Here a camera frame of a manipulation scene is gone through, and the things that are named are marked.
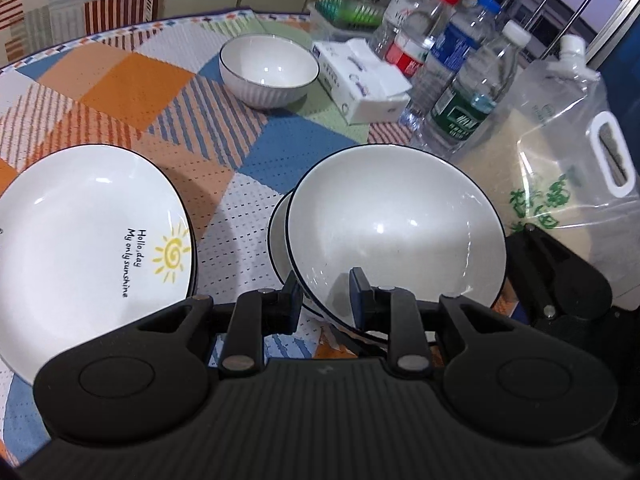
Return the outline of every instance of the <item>plastic bag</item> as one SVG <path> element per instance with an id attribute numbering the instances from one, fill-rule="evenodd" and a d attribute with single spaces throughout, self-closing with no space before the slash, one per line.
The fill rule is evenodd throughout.
<path id="1" fill-rule="evenodd" d="M 526 222 L 545 228 L 604 274 L 614 298 L 640 285 L 636 169 L 597 72 L 533 62 L 451 161 L 507 235 Z"/>

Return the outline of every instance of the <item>stacked plate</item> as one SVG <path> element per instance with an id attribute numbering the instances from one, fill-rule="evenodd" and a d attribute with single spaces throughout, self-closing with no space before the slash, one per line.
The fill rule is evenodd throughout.
<path id="1" fill-rule="evenodd" d="M 502 224 L 481 189 L 436 156 L 392 144 L 318 162 L 276 206 L 268 247 L 281 281 L 296 273 L 309 310 L 377 343 L 385 337 L 354 325 L 351 268 L 419 300 L 465 294 L 486 306 L 506 272 Z"/>
<path id="2" fill-rule="evenodd" d="M 0 197 L 0 356 L 29 384 L 65 349 L 192 294 L 193 232 L 151 162 L 90 144 L 43 158 Z"/>

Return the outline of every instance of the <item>bag handle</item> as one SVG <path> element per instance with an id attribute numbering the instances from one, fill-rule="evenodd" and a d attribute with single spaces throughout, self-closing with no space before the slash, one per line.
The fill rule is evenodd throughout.
<path id="1" fill-rule="evenodd" d="M 618 147 L 618 155 L 621 159 L 620 162 L 622 163 L 622 168 L 625 171 L 626 182 L 622 186 L 617 186 L 613 180 L 611 168 L 609 167 L 607 157 L 604 153 L 604 148 L 600 142 L 600 129 L 605 124 L 608 124 L 611 129 L 613 140 L 616 141 L 616 146 Z M 617 198 L 627 196 L 636 186 L 636 168 L 631 160 L 629 148 L 626 146 L 626 140 L 622 135 L 622 130 L 620 129 L 618 120 L 614 114 L 605 110 L 593 118 L 589 130 L 591 148 L 596 156 L 596 160 L 598 161 L 598 165 L 602 171 L 602 176 L 604 177 L 604 182 L 607 184 L 607 188 L 610 193 Z"/>

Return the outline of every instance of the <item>ribbed black surface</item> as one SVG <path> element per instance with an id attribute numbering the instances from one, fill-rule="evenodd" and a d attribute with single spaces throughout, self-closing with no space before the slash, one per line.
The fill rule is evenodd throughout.
<path id="1" fill-rule="evenodd" d="M 622 478 L 595 440 L 528 449 L 490 440 L 427 383 L 377 360 L 270 360 L 223 381 L 199 416 L 157 440 L 89 449 L 54 440 L 19 469 L 37 480 Z"/>

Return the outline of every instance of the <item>yellow sun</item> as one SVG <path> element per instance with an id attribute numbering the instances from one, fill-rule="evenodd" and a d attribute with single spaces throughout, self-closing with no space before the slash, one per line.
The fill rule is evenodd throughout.
<path id="1" fill-rule="evenodd" d="M 164 272 L 164 280 L 162 282 L 166 283 L 170 276 L 171 282 L 175 283 L 176 269 L 184 270 L 184 266 L 180 262 L 182 255 L 191 251 L 189 229 L 185 228 L 184 232 L 182 232 L 182 224 L 178 224 L 177 230 L 172 226 L 171 237 L 163 236 L 162 240 L 164 240 L 164 247 L 156 247 L 156 251 L 162 255 L 154 258 L 155 263 L 161 264 L 156 269 L 156 274 Z"/>

